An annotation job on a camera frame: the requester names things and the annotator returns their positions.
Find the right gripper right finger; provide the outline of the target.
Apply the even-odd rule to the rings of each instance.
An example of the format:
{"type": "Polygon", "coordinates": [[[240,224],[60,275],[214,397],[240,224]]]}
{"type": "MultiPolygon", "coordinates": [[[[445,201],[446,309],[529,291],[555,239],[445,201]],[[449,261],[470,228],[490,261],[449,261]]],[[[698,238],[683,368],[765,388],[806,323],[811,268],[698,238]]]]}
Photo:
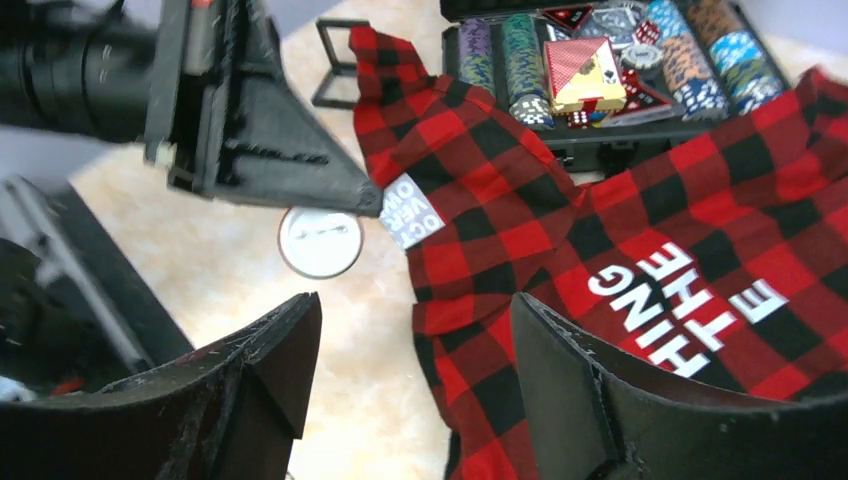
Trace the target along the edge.
{"type": "Polygon", "coordinates": [[[843,479],[847,398],[778,402],[676,376],[527,293],[510,316],[543,479],[843,479]]]}

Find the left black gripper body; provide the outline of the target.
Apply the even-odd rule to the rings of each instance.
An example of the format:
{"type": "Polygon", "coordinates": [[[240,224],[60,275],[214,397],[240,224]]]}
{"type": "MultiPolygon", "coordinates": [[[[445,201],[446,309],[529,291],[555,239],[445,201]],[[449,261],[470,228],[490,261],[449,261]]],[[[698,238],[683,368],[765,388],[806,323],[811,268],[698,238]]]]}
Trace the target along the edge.
{"type": "Polygon", "coordinates": [[[142,135],[145,162],[162,165],[174,148],[168,184],[221,193],[223,107],[217,97],[227,1],[165,1],[160,12],[142,135]]]}

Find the black square brooch box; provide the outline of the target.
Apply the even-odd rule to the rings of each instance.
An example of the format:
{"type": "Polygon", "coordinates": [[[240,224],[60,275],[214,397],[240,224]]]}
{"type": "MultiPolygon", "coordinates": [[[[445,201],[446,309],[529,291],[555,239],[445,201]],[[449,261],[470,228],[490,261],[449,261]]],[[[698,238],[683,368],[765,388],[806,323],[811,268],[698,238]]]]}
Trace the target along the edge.
{"type": "Polygon", "coordinates": [[[330,36],[331,30],[346,30],[350,32],[356,26],[369,26],[370,22],[360,19],[337,19],[318,18],[315,21],[321,44],[329,61],[329,70],[324,75],[315,93],[312,95],[311,104],[317,108],[352,111],[356,100],[344,100],[331,98],[329,96],[332,84],[342,78],[355,79],[357,77],[357,65],[355,61],[342,61],[339,59],[333,41],[330,36]]]}

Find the red black plaid shirt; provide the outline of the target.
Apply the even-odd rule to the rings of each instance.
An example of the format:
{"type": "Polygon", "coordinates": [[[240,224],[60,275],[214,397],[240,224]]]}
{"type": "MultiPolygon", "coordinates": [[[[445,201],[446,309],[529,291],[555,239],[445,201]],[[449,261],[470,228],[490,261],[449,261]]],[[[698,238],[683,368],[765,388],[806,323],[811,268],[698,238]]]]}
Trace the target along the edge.
{"type": "Polygon", "coordinates": [[[847,389],[847,87],[821,70],[578,185],[487,91],[357,26],[354,130],[440,226],[407,250],[413,342],[449,479],[535,479],[509,306],[526,292],[656,367],[774,400],[847,389]]]}

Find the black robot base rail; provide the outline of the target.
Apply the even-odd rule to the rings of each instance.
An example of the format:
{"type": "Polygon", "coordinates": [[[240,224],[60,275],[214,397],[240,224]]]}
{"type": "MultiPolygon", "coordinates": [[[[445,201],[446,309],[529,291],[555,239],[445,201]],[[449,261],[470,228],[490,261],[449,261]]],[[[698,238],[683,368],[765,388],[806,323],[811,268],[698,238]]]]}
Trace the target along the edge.
{"type": "Polygon", "coordinates": [[[192,349],[72,187],[2,179],[2,399],[94,392],[192,349]]]}

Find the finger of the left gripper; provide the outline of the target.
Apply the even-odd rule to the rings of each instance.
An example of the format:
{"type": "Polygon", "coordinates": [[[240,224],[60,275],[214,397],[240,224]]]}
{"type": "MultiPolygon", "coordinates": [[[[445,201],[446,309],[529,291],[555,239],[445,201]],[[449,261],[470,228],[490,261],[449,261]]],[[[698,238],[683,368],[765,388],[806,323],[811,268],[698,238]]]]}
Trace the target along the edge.
{"type": "Polygon", "coordinates": [[[260,1],[224,1],[202,97],[198,193],[231,203],[376,217],[382,192],[287,83],[260,1]]]}

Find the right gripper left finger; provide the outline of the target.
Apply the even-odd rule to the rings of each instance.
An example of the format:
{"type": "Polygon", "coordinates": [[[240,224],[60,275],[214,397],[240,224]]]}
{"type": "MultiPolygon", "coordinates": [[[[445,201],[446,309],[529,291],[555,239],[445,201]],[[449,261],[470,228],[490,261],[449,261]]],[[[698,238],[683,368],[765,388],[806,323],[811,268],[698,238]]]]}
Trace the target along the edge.
{"type": "Polygon", "coordinates": [[[94,393],[1,406],[5,479],[281,479],[304,433],[321,301],[94,393]]]}

